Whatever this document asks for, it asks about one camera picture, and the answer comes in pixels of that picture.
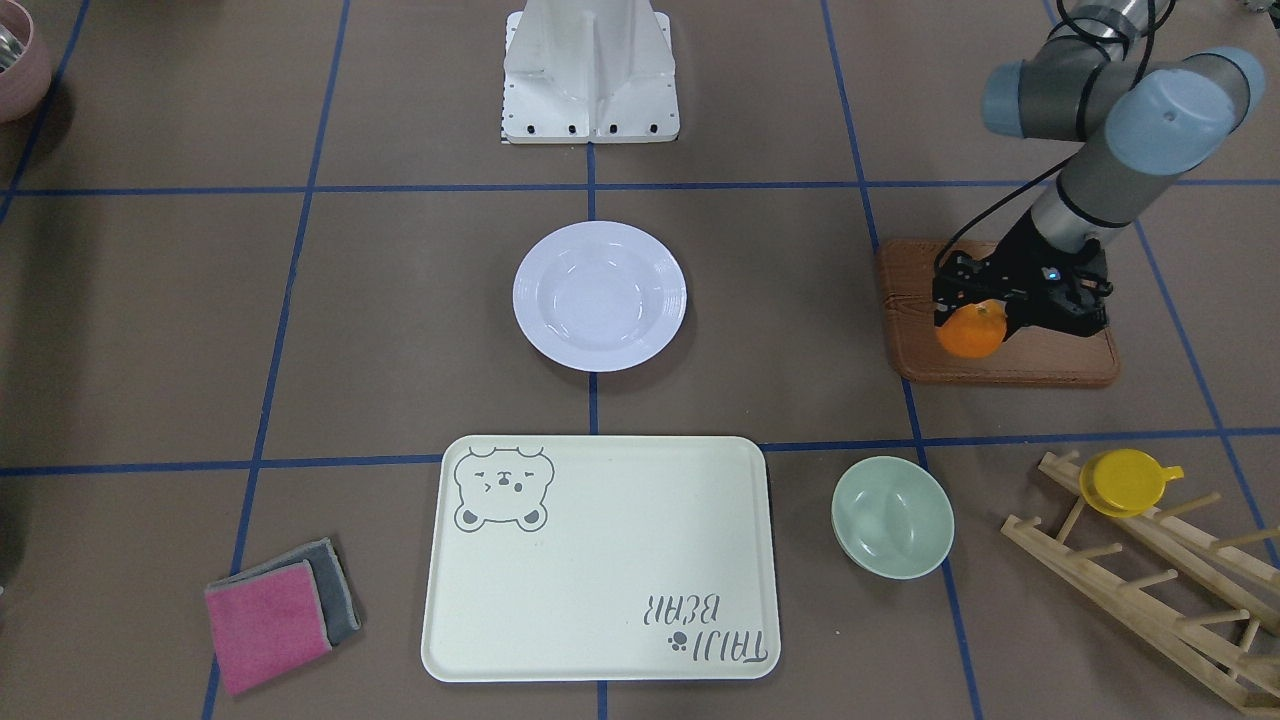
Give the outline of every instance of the pink sponge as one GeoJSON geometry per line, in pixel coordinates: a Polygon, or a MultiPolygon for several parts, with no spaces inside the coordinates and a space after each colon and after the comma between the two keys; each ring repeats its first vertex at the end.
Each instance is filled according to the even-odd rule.
{"type": "Polygon", "coordinates": [[[205,589],[214,652],[232,694],[333,650],[311,562],[205,589]]]}

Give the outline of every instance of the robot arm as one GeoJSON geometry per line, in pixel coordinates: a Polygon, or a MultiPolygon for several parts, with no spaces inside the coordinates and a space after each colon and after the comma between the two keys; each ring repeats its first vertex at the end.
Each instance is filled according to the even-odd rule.
{"type": "Polygon", "coordinates": [[[1112,290],[1103,246],[1212,155],[1262,95],[1261,65],[1234,47],[1153,64],[1134,85],[1139,67],[1124,58],[1152,24],[1147,3],[1084,0],[1069,18],[1034,59],[996,69],[983,119],[1002,135],[1084,146],[991,255],[956,251],[943,263],[940,254],[937,327],[995,299],[1005,302],[1005,340],[1028,325],[1101,332],[1112,290]]]}

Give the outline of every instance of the brown floor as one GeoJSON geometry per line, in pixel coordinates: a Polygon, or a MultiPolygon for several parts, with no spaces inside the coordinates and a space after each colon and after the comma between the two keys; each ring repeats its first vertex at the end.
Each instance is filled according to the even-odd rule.
{"type": "Polygon", "coordinates": [[[1245,47],[1272,90],[1111,246],[1124,370],[1080,391],[904,386],[872,263],[1074,151],[993,136],[977,110],[1050,3],[657,3],[681,137],[593,149],[498,142],[518,0],[27,5],[63,68],[46,109],[0,127],[0,717],[1236,716],[997,530],[1065,516],[1033,471],[1046,450],[1123,446],[1185,468],[1170,502],[1222,493],[1194,516],[1215,534],[1280,523],[1265,15],[1185,3],[1160,35],[1157,58],[1245,47]],[[589,218],[653,233],[689,281],[685,325],[632,370],[563,369],[511,313],[529,247],[589,218]],[[765,451],[772,675],[422,670],[439,454],[590,432],[765,451]],[[948,564],[919,580],[858,569],[829,530],[840,474],[883,454],[927,461],[956,510],[948,564]],[[244,696],[210,692],[204,585],[324,536],[365,628],[244,696]]]}

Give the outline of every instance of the green bowl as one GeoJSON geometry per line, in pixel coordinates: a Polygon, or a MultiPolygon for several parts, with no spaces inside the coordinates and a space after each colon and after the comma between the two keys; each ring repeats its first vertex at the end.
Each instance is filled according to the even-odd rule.
{"type": "Polygon", "coordinates": [[[955,514],[933,475],[901,457],[868,457],[845,471],[831,498],[845,555],[895,580],[933,571],[951,551],[955,514]]]}

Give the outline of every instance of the wooden cutting board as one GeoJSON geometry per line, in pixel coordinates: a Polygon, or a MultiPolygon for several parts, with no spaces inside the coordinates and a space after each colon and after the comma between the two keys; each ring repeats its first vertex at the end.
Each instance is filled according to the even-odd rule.
{"type": "MultiPolygon", "coordinates": [[[[1023,328],[988,357],[955,357],[933,334],[933,256],[941,240],[891,240],[876,256],[890,361],[904,378],[922,383],[1106,387],[1120,377],[1111,329],[1080,338],[1023,328]]],[[[995,242],[961,241],[959,250],[983,258],[995,242]]]]}

